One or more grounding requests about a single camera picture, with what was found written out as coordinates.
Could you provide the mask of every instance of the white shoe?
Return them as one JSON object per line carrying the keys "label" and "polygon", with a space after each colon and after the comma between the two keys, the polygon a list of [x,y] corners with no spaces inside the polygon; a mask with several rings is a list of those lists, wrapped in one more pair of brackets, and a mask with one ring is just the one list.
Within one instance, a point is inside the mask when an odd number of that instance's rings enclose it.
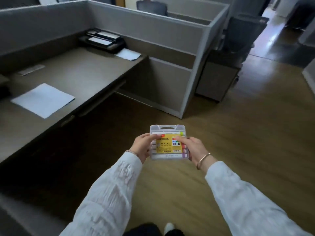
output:
{"label": "white shoe", "polygon": [[175,226],[172,223],[167,223],[164,228],[164,235],[173,229],[175,229]]}

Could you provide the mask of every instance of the person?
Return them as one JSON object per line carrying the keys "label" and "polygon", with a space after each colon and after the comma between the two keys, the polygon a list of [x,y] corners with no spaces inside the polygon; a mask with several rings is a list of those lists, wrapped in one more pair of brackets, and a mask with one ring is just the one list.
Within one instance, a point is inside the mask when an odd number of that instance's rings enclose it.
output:
{"label": "person", "polygon": [[[137,137],[130,150],[93,183],[73,221],[60,236],[161,236],[153,223],[124,233],[137,178],[149,156],[151,142],[160,137],[148,133]],[[242,181],[224,162],[209,154],[199,139],[178,137],[177,140],[187,145],[191,161],[206,174],[205,179],[233,236],[311,235],[253,185]],[[183,235],[172,224],[167,224],[164,234]]]}

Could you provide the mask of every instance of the clear plastic case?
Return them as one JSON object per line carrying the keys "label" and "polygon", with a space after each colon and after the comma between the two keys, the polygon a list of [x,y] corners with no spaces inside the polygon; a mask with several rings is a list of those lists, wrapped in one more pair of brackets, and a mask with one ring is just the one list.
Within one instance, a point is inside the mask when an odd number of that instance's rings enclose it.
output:
{"label": "clear plastic case", "polygon": [[161,139],[153,141],[150,147],[153,160],[189,158],[187,146],[175,139],[176,136],[186,137],[184,125],[152,125],[151,134],[162,134]]}

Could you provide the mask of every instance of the white sleeve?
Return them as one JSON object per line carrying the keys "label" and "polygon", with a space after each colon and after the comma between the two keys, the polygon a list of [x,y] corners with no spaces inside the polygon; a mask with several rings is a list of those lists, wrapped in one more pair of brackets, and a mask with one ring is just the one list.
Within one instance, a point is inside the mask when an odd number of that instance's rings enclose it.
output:
{"label": "white sleeve", "polygon": [[233,236],[310,236],[258,189],[242,181],[224,162],[205,177]]}
{"label": "white sleeve", "polygon": [[130,218],[132,194],[141,169],[137,156],[124,153],[93,183],[60,236],[121,236]]}

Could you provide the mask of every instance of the person's right hand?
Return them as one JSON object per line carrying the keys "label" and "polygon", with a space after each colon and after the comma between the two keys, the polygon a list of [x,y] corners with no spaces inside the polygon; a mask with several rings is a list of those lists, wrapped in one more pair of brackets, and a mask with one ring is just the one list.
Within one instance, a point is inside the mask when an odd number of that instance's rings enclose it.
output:
{"label": "person's right hand", "polygon": [[[193,137],[184,138],[181,136],[177,136],[176,140],[187,145],[187,148],[189,150],[190,160],[192,161],[192,163],[195,164],[195,166],[197,166],[200,160],[209,153],[209,151],[203,145],[202,141],[197,138],[193,138]],[[209,167],[215,162],[217,162],[217,159],[215,159],[212,155],[207,156],[202,161],[200,169],[203,170],[205,173],[207,173],[207,170],[209,169]]]}

